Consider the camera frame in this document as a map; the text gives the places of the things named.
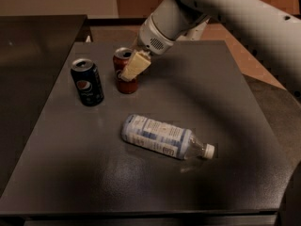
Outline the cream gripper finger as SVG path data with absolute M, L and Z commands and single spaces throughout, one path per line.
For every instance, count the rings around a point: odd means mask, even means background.
M 139 74 L 144 72 L 151 64 L 151 56 L 149 52 L 134 50 L 127 65 L 121 71 L 120 79 L 130 82 Z

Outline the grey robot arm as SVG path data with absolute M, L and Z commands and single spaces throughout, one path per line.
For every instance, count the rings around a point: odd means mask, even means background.
M 261 0 L 163 0 L 141 25 L 120 78 L 133 80 L 153 56 L 162 55 L 179 36 L 210 18 L 301 99 L 301 20 Z

